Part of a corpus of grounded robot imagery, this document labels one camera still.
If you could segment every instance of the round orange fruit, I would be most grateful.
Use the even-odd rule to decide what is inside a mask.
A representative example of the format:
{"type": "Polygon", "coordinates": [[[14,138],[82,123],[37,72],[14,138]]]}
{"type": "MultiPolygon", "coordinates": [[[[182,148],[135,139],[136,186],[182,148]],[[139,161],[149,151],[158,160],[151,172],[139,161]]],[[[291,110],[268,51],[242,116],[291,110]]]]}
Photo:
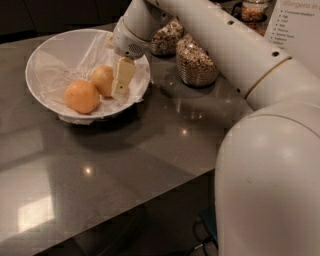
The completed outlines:
{"type": "Polygon", "coordinates": [[[67,106],[81,114],[92,112],[100,103],[98,89],[84,80],[73,81],[64,93],[67,106]]]}
{"type": "Polygon", "coordinates": [[[91,73],[91,83],[93,83],[99,93],[104,97],[111,97],[113,68],[107,65],[96,67],[91,73]]]}

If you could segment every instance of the white bowl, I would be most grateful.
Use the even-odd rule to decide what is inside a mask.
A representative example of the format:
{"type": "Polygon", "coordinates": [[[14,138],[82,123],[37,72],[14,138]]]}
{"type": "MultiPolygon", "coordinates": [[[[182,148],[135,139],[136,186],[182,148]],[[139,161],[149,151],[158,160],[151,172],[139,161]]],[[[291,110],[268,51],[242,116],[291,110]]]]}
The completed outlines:
{"type": "Polygon", "coordinates": [[[79,114],[63,101],[64,91],[73,80],[89,80],[96,66],[114,66],[119,56],[104,46],[111,34],[97,29],[73,30],[41,44],[32,53],[25,71],[32,95],[43,106],[57,113],[61,120],[75,124],[90,124],[117,115],[140,102],[150,81],[150,67],[145,56],[135,60],[136,71],[123,102],[101,97],[97,109],[90,114],[79,114]]]}

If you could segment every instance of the dark gray countertop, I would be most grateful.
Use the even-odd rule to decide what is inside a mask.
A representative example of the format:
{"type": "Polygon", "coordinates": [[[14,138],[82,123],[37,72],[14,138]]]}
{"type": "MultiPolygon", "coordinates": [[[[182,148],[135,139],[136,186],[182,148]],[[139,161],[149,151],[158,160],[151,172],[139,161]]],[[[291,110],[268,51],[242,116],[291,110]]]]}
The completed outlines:
{"type": "Polygon", "coordinates": [[[222,76],[192,89],[174,58],[148,55],[143,102],[105,122],[65,123],[25,82],[47,38],[0,45],[0,255],[43,251],[214,169],[226,131],[251,112],[222,76]]]}

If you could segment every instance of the jar of nuts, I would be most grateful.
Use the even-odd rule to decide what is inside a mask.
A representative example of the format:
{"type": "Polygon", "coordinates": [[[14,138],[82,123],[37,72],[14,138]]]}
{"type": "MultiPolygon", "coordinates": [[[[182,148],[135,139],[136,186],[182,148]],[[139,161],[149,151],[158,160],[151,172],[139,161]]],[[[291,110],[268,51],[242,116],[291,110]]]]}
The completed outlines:
{"type": "Polygon", "coordinates": [[[173,19],[153,36],[149,44],[150,52],[156,56],[175,55],[177,42],[183,37],[183,33],[184,28],[177,19],[173,19]]]}
{"type": "Polygon", "coordinates": [[[177,43],[177,68],[182,81],[193,87],[206,87],[217,78],[219,70],[190,34],[177,43]]]}
{"type": "Polygon", "coordinates": [[[272,0],[242,0],[240,19],[246,22],[261,21],[272,0]]]}

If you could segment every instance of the recipe sheet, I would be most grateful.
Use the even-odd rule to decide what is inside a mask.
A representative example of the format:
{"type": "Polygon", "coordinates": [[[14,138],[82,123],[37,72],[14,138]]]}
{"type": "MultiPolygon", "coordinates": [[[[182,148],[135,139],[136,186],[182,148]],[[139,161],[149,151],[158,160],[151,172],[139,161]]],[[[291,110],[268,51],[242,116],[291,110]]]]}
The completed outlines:
{"type": "Polygon", "coordinates": [[[320,77],[319,0],[277,0],[265,38],[320,77]]]}

